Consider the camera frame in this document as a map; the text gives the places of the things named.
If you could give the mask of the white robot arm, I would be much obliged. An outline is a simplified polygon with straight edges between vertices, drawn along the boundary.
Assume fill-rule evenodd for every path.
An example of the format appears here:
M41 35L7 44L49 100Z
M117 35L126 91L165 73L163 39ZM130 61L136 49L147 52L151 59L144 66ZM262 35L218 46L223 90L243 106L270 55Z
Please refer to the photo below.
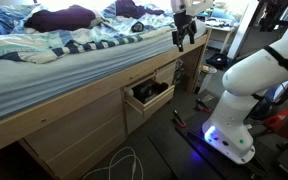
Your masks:
M288 30L224 73L225 91L202 125L204 140L236 164L249 162L255 147L244 120L269 88L287 80Z

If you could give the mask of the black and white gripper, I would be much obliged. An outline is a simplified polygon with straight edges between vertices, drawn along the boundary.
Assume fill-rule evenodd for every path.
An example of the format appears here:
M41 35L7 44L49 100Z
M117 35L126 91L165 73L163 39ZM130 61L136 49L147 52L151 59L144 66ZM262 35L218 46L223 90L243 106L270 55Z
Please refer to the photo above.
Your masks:
M174 13L176 30L172 32L173 44L183 51L183 38L190 37L190 43L194 44L194 36L197 33L195 16L213 5L213 0L171 0L171 8Z

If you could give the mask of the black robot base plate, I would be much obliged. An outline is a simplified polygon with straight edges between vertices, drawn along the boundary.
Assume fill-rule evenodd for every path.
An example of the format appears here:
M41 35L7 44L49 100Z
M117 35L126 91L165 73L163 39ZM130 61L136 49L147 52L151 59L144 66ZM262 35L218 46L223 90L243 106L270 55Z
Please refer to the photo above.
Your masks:
M288 180L288 142L281 142L273 150L263 142L255 143L255 155L246 162L236 164L228 155L230 151L221 153L214 148L216 143L227 147L225 141L218 137L204 135L200 123L177 126L176 131L188 142L224 180Z

